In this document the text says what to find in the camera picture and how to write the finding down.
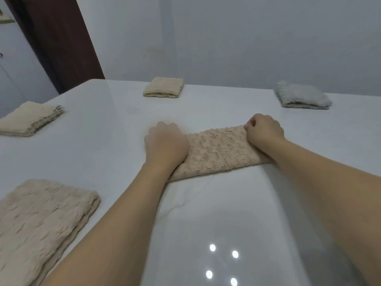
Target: beige towel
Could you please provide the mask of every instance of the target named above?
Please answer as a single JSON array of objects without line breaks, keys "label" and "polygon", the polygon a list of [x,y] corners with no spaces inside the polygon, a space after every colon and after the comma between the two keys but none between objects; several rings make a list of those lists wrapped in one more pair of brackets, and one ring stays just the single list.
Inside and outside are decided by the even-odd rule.
[{"label": "beige towel", "polygon": [[64,112],[60,105],[25,102],[0,119],[0,135],[32,136],[39,128],[57,119]]},{"label": "beige towel", "polygon": [[183,78],[155,77],[143,91],[147,97],[179,97],[184,87]]},{"label": "beige towel", "polygon": [[247,141],[243,126],[210,129],[187,137],[189,154],[173,172],[170,182],[270,161]]},{"label": "beige towel", "polygon": [[0,286],[38,286],[96,210],[95,191],[27,180],[0,201]]}]

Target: towel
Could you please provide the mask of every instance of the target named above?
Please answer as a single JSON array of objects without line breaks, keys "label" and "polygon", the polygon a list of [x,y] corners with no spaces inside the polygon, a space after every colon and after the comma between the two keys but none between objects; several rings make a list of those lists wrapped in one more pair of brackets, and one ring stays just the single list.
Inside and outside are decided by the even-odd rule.
[{"label": "towel", "polygon": [[189,153],[169,181],[266,163],[270,158],[250,144],[243,126],[187,135]]},{"label": "towel", "polygon": [[0,135],[32,136],[45,124],[57,119],[65,110],[60,105],[25,102],[0,119]]},{"label": "towel", "polygon": [[311,85],[288,84],[280,81],[274,92],[283,107],[329,109],[332,101],[321,90]]},{"label": "towel", "polygon": [[96,210],[95,191],[27,180],[0,201],[0,286],[39,286]]},{"label": "towel", "polygon": [[155,77],[143,91],[147,97],[177,98],[184,87],[183,78]]}]

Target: forearm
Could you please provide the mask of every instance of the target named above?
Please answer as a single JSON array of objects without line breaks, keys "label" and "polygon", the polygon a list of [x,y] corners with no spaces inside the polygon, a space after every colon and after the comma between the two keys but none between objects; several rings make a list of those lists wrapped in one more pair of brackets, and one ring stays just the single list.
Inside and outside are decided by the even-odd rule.
[{"label": "forearm", "polygon": [[268,153],[303,190],[326,229],[372,285],[381,281],[381,178],[285,139]]},{"label": "forearm", "polygon": [[145,164],[44,286],[139,285],[160,195],[172,170]]}]

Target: textured towel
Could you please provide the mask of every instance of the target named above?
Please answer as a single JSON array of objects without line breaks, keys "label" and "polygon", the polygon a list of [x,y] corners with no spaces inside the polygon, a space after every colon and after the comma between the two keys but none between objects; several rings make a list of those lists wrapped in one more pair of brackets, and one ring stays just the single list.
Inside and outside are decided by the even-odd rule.
[{"label": "textured towel", "polygon": [[209,129],[187,138],[188,156],[173,172],[170,182],[270,161],[247,141],[243,126]]},{"label": "textured towel", "polygon": [[155,77],[143,91],[147,97],[179,97],[184,87],[183,78]]},{"label": "textured towel", "polygon": [[280,81],[274,90],[283,107],[329,109],[332,101],[321,90],[311,85],[288,84]]},{"label": "textured towel", "polygon": [[0,201],[0,286],[38,286],[96,210],[95,191],[27,180]]},{"label": "textured towel", "polygon": [[64,112],[60,105],[25,102],[0,119],[0,135],[32,136],[39,128],[57,119]]}]

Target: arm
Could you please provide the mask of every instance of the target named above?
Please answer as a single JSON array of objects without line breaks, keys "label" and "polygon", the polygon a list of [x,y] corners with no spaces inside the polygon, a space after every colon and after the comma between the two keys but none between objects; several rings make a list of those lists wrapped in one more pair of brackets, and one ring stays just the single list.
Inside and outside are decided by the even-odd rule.
[{"label": "arm", "polygon": [[381,285],[381,177],[286,140],[279,122],[254,115],[248,139],[305,193],[324,226],[371,285]]},{"label": "arm", "polygon": [[160,195],[189,150],[175,124],[158,123],[144,141],[147,158],[134,181],[43,286],[139,285]]}]

